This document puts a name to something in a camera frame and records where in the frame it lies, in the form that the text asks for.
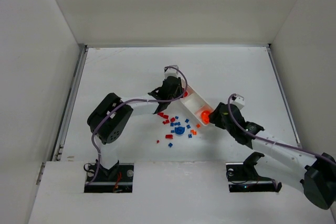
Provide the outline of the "large orange round lego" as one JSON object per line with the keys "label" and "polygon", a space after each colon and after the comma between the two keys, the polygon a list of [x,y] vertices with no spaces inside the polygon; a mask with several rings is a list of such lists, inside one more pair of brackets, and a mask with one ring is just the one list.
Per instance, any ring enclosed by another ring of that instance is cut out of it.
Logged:
{"label": "large orange round lego", "polygon": [[205,110],[201,113],[201,119],[204,124],[209,123],[209,114],[210,114],[210,111],[208,110]]}

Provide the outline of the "white three-compartment tray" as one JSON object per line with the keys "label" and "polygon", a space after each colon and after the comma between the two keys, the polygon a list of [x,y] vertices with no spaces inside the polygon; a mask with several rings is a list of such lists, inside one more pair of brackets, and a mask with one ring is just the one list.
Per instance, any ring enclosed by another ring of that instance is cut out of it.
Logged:
{"label": "white three-compartment tray", "polygon": [[214,109],[190,85],[188,85],[186,91],[188,92],[188,96],[179,99],[182,107],[195,119],[198,124],[208,126],[209,124],[204,124],[202,122],[201,113],[205,110],[212,113]]}

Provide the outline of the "large blue round lego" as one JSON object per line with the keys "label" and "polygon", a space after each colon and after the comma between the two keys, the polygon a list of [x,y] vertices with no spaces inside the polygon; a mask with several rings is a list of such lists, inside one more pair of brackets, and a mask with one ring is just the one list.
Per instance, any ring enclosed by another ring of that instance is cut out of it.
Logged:
{"label": "large blue round lego", "polygon": [[174,129],[174,133],[178,136],[183,135],[184,132],[185,132],[185,127],[182,127],[182,126],[178,126]]}

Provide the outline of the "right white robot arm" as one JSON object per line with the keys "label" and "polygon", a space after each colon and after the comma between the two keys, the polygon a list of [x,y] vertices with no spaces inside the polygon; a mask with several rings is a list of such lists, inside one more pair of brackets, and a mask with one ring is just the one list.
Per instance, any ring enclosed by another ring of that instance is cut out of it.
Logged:
{"label": "right white robot arm", "polygon": [[288,145],[265,129],[244,119],[233,104],[220,103],[209,114],[209,122],[226,130],[236,142],[254,152],[244,164],[250,172],[286,184],[315,206],[328,210],[335,202],[335,159]]}

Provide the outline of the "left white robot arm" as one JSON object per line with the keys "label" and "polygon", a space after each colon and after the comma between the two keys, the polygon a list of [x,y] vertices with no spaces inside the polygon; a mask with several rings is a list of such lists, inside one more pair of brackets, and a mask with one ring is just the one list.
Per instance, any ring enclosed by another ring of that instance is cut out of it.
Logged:
{"label": "left white robot arm", "polygon": [[142,97],[126,99],[109,93],[87,119],[91,142],[98,153],[98,167],[110,170],[117,164],[116,149],[105,151],[104,146],[117,141],[130,117],[163,112],[171,102],[184,96],[187,87],[185,77],[168,76],[160,87]]}

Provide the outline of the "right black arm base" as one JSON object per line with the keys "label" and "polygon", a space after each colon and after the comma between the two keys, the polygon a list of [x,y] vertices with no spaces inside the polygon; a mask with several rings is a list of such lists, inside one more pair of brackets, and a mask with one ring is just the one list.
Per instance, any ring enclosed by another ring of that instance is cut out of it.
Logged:
{"label": "right black arm base", "polygon": [[282,183],[263,177],[256,171],[256,165],[265,155],[253,152],[243,162],[226,163],[226,178],[230,193],[279,193]]}

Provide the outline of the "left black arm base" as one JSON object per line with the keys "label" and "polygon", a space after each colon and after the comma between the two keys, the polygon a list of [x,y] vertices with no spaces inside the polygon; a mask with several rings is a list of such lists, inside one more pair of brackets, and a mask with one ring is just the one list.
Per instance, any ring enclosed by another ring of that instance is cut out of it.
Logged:
{"label": "left black arm base", "polygon": [[83,166],[86,172],[86,181],[84,193],[111,193],[123,194],[132,193],[133,191],[133,163],[117,162],[111,169],[99,166],[96,173],[98,160],[96,163],[88,163]]}

